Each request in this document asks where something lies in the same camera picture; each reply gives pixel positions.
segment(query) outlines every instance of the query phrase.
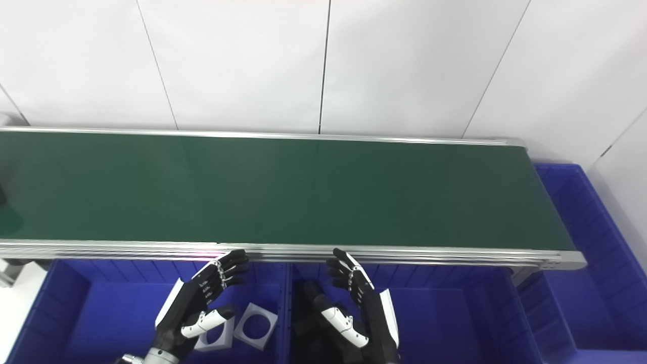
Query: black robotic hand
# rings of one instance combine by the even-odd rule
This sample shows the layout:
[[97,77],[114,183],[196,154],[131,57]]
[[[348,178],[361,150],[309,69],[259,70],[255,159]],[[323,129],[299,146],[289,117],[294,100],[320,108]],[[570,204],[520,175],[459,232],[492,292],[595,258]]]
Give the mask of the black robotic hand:
[[364,268],[348,253],[333,250],[334,258],[326,262],[333,286],[347,290],[360,308],[364,327],[353,324],[324,294],[314,298],[314,306],[324,318],[352,345],[361,348],[368,363],[400,363],[397,322],[389,290],[377,293]]
[[245,250],[233,250],[207,263],[191,281],[178,279],[157,315],[155,337],[146,358],[129,356],[133,361],[124,356],[121,362],[177,364],[182,361],[193,350],[200,334],[236,314],[231,304],[213,310],[207,306],[228,286],[245,282],[237,275],[247,271],[247,262]]

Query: white square frame with round hole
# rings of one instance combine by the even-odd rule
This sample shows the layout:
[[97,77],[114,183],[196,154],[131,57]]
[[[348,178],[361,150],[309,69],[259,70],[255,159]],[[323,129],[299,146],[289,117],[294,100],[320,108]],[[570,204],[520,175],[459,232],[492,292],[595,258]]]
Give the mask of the white square frame with round hole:
[[220,337],[218,337],[218,340],[214,341],[213,343],[210,343],[207,341],[207,334],[208,332],[205,332],[201,334],[198,339],[198,342],[195,343],[195,348],[194,350],[198,350],[199,352],[209,352],[209,351],[215,351],[215,350],[222,350],[222,349],[229,349],[232,347],[232,343],[234,342],[234,321],[236,319],[236,316],[233,316],[229,320],[225,321],[223,324],[223,332],[220,334]]
[[[260,337],[258,339],[251,339],[247,335],[245,335],[243,331],[243,327],[245,326],[245,322],[247,319],[254,315],[261,315],[267,319],[270,323],[270,329],[267,331],[267,334],[265,336]],[[247,306],[247,309],[243,313],[243,316],[241,317],[240,322],[238,322],[238,325],[236,326],[236,329],[234,330],[234,337],[254,348],[257,348],[258,350],[264,350],[265,345],[267,344],[267,341],[270,339],[270,336],[272,335],[274,331],[274,327],[276,327],[276,321],[278,321],[278,315],[275,313],[269,312],[268,310],[261,308],[259,306],[256,306],[255,304],[251,303]]]

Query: white tile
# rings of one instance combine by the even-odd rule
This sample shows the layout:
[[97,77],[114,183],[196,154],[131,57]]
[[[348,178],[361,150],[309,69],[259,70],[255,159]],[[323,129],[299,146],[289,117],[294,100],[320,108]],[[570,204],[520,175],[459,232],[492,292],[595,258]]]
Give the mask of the white tile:
[[647,1],[533,0],[465,137],[589,166],[647,106]]
[[175,128],[135,0],[3,0],[0,82],[35,126]]
[[634,254],[647,270],[647,111],[587,171]]
[[5,362],[14,347],[46,274],[36,263],[29,263],[13,287],[0,288],[0,363]]
[[333,0],[322,133],[460,137],[526,0]]
[[140,0],[180,129],[316,133],[327,0]]

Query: metal bracket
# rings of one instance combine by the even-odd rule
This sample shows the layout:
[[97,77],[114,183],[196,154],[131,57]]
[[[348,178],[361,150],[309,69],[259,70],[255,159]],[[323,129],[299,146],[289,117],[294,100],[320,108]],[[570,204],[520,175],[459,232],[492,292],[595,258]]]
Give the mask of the metal bracket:
[[12,287],[23,271],[24,265],[13,265],[7,262],[6,268],[0,271],[0,287]]
[[510,267],[510,269],[512,270],[512,283],[515,287],[540,270],[538,267]]

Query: blue plastic bin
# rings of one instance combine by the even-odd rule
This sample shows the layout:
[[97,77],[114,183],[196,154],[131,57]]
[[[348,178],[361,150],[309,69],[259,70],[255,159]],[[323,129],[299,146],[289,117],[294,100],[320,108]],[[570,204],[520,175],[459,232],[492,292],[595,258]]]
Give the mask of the blue plastic bin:
[[[376,288],[391,292],[403,363],[541,363],[507,269],[411,265],[365,269]],[[361,317],[348,292],[330,285],[325,264],[296,264],[292,276],[295,282],[318,280],[331,300],[341,302],[356,319]],[[290,307],[292,312],[304,310],[296,304]],[[307,347],[294,345],[291,351],[293,364],[324,360],[317,341]]]
[[[537,165],[537,171],[589,266],[535,274],[519,287],[520,296],[503,268],[367,266],[378,288],[391,289],[405,364],[647,363],[645,274],[579,166]],[[126,352],[144,355],[172,284],[202,264],[55,262],[7,363],[104,364]],[[194,352],[187,363],[301,363],[303,352],[290,346],[296,280],[320,280],[333,300],[360,317],[347,292],[330,287],[322,264],[250,267],[248,284],[227,289],[213,306],[232,302],[242,314],[253,302],[276,312],[265,350],[235,339],[230,350]],[[267,327],[249,323],[251,337]],[[321,357],[312,349],[306,354],[316,363]]]
[[578,165],[536,165],[588,267],[519,287],[546,363],[647,363],[647,279]]
[[[55,262],[7,363],[104,364],[125,353],[144,356],[153,339],[155,318],[173,283],[178,277],[190,279],[202,265],[160,260]],[[286,266],[250,264],[248,283],[228,288],[212,304],[234,303],[237,318],[249,302],[278,313],[264,351],[235,339],[228,350],[194,351],[186,363],[283,362]],[[250,320],[245,332],[259,337],[267,325],[264,320]]]

